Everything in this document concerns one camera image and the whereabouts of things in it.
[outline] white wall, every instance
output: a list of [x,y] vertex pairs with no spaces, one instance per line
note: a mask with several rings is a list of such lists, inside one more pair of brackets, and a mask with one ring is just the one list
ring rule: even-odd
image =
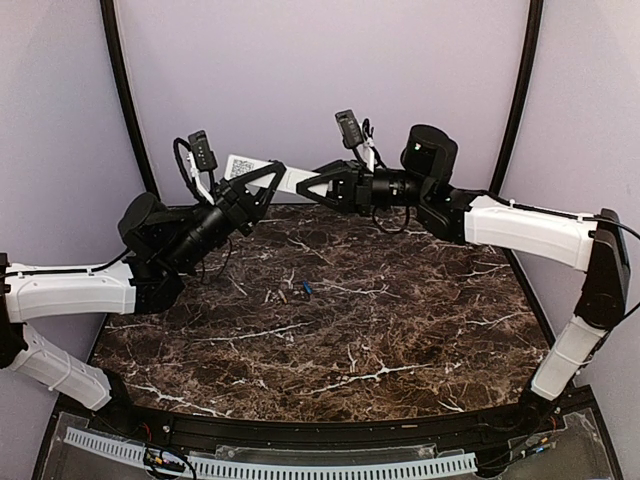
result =
[[[546,2],[531,90],[504,194],[569,211],[618,211],[640,227],[640,3]],[[630,304],[640,299],[640,249],[632,261]],[[584,279],[521,256],[559,332]],[[626,478],[640,472],[640,318],[612,333],[581,376],[591,383]]]
[[[98,1],[0,2],[0,251],[30,264],[107,261],[142,190]],[[32,322],[86,359],[103,315]],[[0,371],[0,479],[31,478],[56,396]]]
[[528,4],[119,0],[163,200],[190,201],[171,154],[176,136],[204,128],[223,165],[237,153],[312,169],[348,158],[333,118],[345,108],[371,118],[391,165],[411,125],[437,125],[460,145],[457,184],[488,187]]

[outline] qr code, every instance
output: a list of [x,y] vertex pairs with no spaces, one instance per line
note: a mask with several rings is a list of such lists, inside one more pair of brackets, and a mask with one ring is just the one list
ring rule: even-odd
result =
[[240,160],[238,158],[233,160],[231,164],[231,176],[230,178],[239,177],[240,175],[244,175],[245,173],[249,173],[253,171],[253,162],[248,160]]

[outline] brown marble surface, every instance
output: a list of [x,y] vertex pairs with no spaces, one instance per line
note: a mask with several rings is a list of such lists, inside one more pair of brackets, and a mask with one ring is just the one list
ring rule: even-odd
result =
[[385,235],[318,206],[271,207],[233,245],[224,273],[222,249],[169,311],[108,318],[93,363],[136,403],[282,421],[438,415],[514,402],[546,352],[498,250],[415,222]]

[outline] perforated white strip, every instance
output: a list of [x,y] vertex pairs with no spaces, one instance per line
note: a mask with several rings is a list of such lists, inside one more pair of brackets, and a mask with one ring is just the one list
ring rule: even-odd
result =
[[[144,446],[69,427],[65,443],[132,467],[143,468]],[[474,453],[380,465],[305,467],[226,462],[190,456],[199,479],[231,480],[422,480],[477,471]],[[183,477],[191,477],[186,470]]]

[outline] black vertical pole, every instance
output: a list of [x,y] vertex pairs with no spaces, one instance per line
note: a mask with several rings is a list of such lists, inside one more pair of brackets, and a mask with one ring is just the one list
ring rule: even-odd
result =
[[122,45],[120,43],[120,35],[118,33],[118,23],[116,19],[115,6],[113,0],[100,0],[102,8],[102,23],[104,24],[104,33],[107,38],[107,47],[109,49],[109,58],[111,59],[111,68],[113,69],[113,77],[118,89],[118,97],[120,98],[120,107],[124,115],[124,121],[129,132],[129,139],[133,147],[133,153],[136,157],[140,176],[144,183],[144,187],[148,192],[153,193],[160,198],[158,185],[151,170],[151,163],[144,147],[140,125],[136,109],[133,105],[133,97],[131,96],[131,88],[124,65],[124,57],[122,56]]
[[491,179],[489,190],[499,194],[504,178],[509,168],[509,160],[513,153],[513,147],[516,143],[520,120],[524,111],[524,104],[527,99],[527,91],[529,90],[529,81],[531,80],[531,72],[533,71],[533,60],[536,56],[536,47],[538,45],[538,34],[540,33],[540,24],[542,20],[543,0],[531,0],[529,3],[529,18],[527,20],[527,31],[524,36],[524,45],[522,47],[522,57],[520,59],[520,69],[518,70],[518,80],[513,93],[511,102],[511,110],[509,111],[509,119],[502,139],[500,154],[496,162],[496,168]]

